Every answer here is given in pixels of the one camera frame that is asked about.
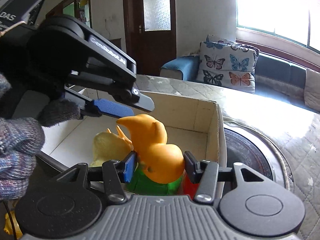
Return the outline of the gloved left hand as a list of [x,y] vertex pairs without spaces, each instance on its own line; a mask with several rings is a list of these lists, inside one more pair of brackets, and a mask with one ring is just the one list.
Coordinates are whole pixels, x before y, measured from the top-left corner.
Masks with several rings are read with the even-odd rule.
[[80,107],[68,99],[50,101],[46,95],[12,85],[1,75],[1,200],[25,195],[45,143],[43,128],[80,118]]

